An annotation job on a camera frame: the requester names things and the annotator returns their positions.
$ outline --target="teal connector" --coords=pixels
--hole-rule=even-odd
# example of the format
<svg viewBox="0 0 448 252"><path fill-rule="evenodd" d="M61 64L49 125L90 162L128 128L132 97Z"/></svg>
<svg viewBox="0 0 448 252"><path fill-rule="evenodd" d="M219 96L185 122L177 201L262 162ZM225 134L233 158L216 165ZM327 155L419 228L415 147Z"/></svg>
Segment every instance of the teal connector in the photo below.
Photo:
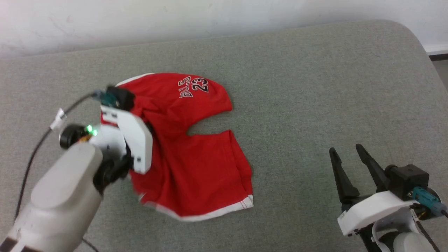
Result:
<svg viewBox="0 0 448 252"><path fill-rule="evenodd" d="M447 210L447 206L439 201L439 199L421 187L415 187L412 190L412 198L418 203L426 206L436 216L442 216L442 211Z"/></svg>

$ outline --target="white wall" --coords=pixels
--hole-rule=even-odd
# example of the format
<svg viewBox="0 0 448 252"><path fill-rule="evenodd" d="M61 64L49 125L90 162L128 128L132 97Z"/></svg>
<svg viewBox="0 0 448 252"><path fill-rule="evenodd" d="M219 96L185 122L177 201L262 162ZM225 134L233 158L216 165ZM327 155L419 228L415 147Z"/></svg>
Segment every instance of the white wall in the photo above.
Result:
<svg viewBox="0 0 448 252"><path fill-rule="evenodd" d="M0 0L0 57L376 18L448 53L448 0Z"/></svg>

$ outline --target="white mounting bracket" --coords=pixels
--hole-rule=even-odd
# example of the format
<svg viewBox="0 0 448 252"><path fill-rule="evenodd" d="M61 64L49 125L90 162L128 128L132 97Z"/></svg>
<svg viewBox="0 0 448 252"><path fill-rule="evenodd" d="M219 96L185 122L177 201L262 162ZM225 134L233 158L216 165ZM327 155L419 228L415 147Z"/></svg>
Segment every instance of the white mounting bracket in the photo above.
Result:
<svg viewBox="0 0 448 252"><path fill-rule="evenodd" d="M355 230L360 230L414 203L417 201L402 201L390 191L382 191L355 204L348 211L344 211L337 222L343 235L354 235Z"/></svg>
<svg viewBox="0 0 448 252"><path fill-rule="evenodd" d="M134 114L101 105L103 120L114 123L122 132L134 157L134 170L145 174L151 168L152 135L143 120Z"/></svg>
<svg viewBox="0 0 448 252"><path fill-rule="evenodd" d="M402 207L395 213L387 215L386 217L376 221L372 227L373 240L381 249L382 252L391 252L386 244L379 241L378 232L382 230L389 230L394 228L400 228L402 232L413 232L417 235L421 235L415 226L414 219L412 218L409 207Z"/></svg>

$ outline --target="black number 23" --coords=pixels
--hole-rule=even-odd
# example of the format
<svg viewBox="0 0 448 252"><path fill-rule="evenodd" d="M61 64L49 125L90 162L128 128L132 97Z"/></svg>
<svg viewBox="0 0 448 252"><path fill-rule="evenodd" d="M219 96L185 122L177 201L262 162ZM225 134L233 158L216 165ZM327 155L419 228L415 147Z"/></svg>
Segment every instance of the black number 23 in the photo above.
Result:
<svg viewBox="0 0 448 252"><path fill-rule="evenodd" d="M208 93L208 81L204 78L196 78L191 81L191 89L197 90L200 89L204 92Z"/></svg>

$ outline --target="white trim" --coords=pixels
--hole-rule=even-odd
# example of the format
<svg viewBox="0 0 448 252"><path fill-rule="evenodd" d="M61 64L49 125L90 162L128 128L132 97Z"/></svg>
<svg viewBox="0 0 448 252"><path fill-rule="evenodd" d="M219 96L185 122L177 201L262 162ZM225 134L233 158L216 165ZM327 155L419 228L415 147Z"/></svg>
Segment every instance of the white trim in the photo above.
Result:
<svg viewBox="0 0 448 252"><path fill-rule="evenodd" d="M145 196L145 194L146 194L146 193L143 193L143 194L140 194L140 195L138 196L138 201L139 201L139 202L142 200L142 198Z"/></svg>
<svg viewBox="0 0 448 252"><path fill-rule="evenodd" d="M429 56L448 53L448 45L424 46L424 48Z"/></svg>
<svg viewBox="0 0 448 252"><path fill-rule="evenodd" d="M152 201L146 202L145 206L150 206L156 209L156 211L164 213L172 218L175 218L176 220L179 220L181 222L199 222L208 220L211 218L219 217L222 215L225 215L227 213L235 212L238 210L243 210L247 208L251 208L254 206L253 201L253 195L248 195L246 198L244 198L242 201L238 201L237 203L234 203L232 205L220 208L218 210L202 214L202 215L190 215L190 216L179 216L177 213L172 211L171 209L164 207L160 204L156 204Z"/></svg>
<svg viewBox="0 0 448 252"><path fill-rule="evenodd" d="M126 79L126 80L124 80L124 81L122 81L122 82L119 82L119 83L116 84L115 86L117 87L117 86L123 85L123 84L125 84L125 83L128 83L128 82L130 82L130 81L136 80L136 79L138 79L138 78L141 78L141 77L143 77L143 76L147 76L147 75L150 75L150 74L154 74L154 73L147 73L147 74L142 74L142 75L139 75L139 76L134 76L134 77L132 77L132 78L129 78L129 79Z"/></svg>

